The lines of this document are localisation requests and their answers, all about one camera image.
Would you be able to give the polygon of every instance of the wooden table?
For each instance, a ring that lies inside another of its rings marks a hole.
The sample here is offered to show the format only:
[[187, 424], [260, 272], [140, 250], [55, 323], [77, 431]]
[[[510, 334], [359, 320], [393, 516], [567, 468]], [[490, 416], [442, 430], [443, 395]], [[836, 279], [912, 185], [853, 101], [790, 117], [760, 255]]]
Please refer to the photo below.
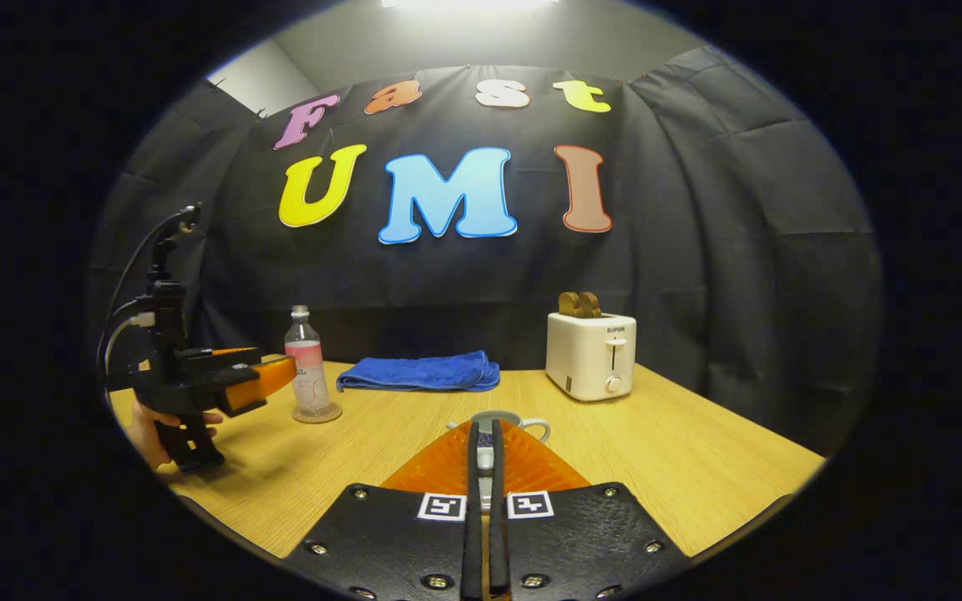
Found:
[[[694, 555], [797, 491], [823, 457], [695, 395], [643, 366], [623, 398], [583, 403], [543, 370], [504, 371], [488, 392], [392, 392], [335, 383], [350, 364], [326, 362], [334, 422], [291, 418], [286, 386], [268, 406], [225, 419], [214, 438], [225, 465], [200, 475], [158, 474], [253, 543], [284, 557], [347, 484], [379, 484], [413, 454], [478, 411], [501, 408], [551, 425], [547, 441], [592, 483], [623, 482], [687, 555]], [[130, 422], [133, 392], [112, 396]], [[538, 431], [528, 427], [527, 431]]]

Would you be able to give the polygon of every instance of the blue towel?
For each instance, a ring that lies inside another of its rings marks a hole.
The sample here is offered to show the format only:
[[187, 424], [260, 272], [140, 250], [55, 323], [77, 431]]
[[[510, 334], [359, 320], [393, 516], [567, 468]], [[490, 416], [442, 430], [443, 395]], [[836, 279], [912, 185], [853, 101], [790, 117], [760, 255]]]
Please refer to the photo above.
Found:
[[492, 391], [499, 384], [499, 365], [484, 351], [454, 357], [375, 359], [366, 357], [337, 377], [337, 391]]

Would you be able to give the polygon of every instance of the human hand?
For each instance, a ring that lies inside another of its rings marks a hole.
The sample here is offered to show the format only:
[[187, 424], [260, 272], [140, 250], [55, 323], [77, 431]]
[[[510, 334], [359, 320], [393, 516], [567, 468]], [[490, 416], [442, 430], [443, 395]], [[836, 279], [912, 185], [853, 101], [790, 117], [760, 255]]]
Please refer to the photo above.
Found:
[[[219, 413], [203, 414], [203, 422], [222, 423], [224, 421], [225, 416]], [[180, 425], [180, 418], [176, 415], [150, 410], [139, 400], [133, 401], [133, 422], [127, 427], [126, 433], [129, 434], [129, 440], [133, 442], [133, 446], [136, 447], [140, 456], [148, 462], [150, 469], [156, 469], [161, 464], [172, 462], [169, 453], [161, 445], [161, 441], [158, 440], [155, 422], [163, 422], [166, 426], [177, 427]], [[217, 429], [216, 427], [207, 427], [206, 432], [210, 434], [210, 437], [214, 437], [217, 434]]]

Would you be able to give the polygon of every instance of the letter m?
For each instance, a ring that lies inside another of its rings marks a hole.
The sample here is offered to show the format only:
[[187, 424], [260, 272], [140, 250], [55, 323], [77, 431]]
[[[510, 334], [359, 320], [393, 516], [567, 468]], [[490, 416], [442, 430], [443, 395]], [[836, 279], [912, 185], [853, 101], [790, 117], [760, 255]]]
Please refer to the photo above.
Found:
[[388, 225], [378, 233], [383, 244], [413, 242], [421, 228], [413, 222], [413, 206], [434, 236], [443, 236], [459, 201], [465, 199], [463, 218], [455, 231], [464, 237], [512, 235], [519, 222], [507, 214], [504, 200], [504, 163], [511, 159], [507, 149], [471, 149], [458, 162], [450, 178], [444, 178], [428, 156], [413, 154], [389, 160], [385, 170], [392, 174], [392, 200]]

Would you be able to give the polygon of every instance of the white toaster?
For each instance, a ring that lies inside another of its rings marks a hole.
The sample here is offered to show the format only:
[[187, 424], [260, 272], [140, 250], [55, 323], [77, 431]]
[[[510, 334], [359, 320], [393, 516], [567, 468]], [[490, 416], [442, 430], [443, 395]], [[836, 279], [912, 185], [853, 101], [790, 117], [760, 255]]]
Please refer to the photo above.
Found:
[[633, 318], [549, 313], [544, 369], [551, 381], [577, 400], [627, 395], [633, 389], [636, 351], [637, 320]]

